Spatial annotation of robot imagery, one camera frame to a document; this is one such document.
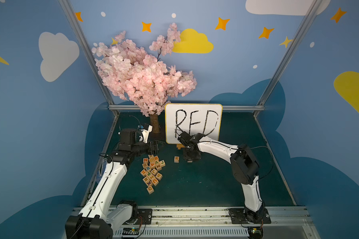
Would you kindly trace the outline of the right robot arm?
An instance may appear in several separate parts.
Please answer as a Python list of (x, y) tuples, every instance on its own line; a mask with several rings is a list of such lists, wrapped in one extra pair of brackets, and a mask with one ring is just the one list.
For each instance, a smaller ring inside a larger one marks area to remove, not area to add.
[(202, 153), (209, 153), (231, 165), (234, 178), (242, 186), (245, 203), (243, 209), (229, 210), (233, 224), (271, 223), (269, 213), (260, 194), (259, 164), (248, 145), (230, 145), (214, 140), (202, 133), (190, 135), (187, 132), (182, 132), (177, 139), (184, 146), (183, 156), (186, 161), (200, 160)]

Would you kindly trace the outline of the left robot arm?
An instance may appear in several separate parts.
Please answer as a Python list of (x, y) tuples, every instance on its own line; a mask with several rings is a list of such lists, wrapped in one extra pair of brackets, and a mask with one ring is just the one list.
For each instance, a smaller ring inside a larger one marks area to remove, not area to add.
[(149, 140), (152, 126), (145, 124), (140, 130), (123, 129), (116, 148), (106, 157), (105, 171), (89, 201), (77, 216), (70, 216), (65, 224), (69, 239), (111, 239), (119, 227), (135, 223), (138, 207), (133, 201), (123, 201), (109, 211), (114, 195), (135, 157), (153, 155), (157, 143)]

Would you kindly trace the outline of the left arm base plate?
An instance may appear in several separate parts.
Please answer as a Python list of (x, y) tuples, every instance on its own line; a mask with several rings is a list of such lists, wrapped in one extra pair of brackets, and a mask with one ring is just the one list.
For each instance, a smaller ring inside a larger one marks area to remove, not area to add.
[(150, 225), (152, 221), (152, 209), (137, 209), (133, 211), (131, 222), (133, 225)]

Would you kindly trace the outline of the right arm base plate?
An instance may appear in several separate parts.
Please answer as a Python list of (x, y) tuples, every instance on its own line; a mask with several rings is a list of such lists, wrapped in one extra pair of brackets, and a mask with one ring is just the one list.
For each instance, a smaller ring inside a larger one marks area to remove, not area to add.
[(270, 215), (266, 208), (253, 212), (247, 208), (230, 208), (228, 210), (232, 224), (271, 224)]

